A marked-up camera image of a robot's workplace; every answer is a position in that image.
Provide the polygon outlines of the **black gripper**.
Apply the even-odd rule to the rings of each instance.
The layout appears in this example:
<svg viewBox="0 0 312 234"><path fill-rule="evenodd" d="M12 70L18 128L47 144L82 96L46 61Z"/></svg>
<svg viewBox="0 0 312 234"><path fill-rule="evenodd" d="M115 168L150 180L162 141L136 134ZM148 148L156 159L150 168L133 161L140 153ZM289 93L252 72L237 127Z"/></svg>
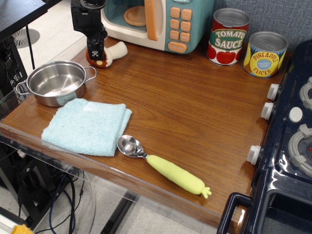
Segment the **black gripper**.
<svg viewBox="0 0 312 234"><path fill-rule="evenodd" d="M105 60L104 39L107 32L101 21L105 0L72 0L73 28L87 37L87 50L91 60Z"/></svg>

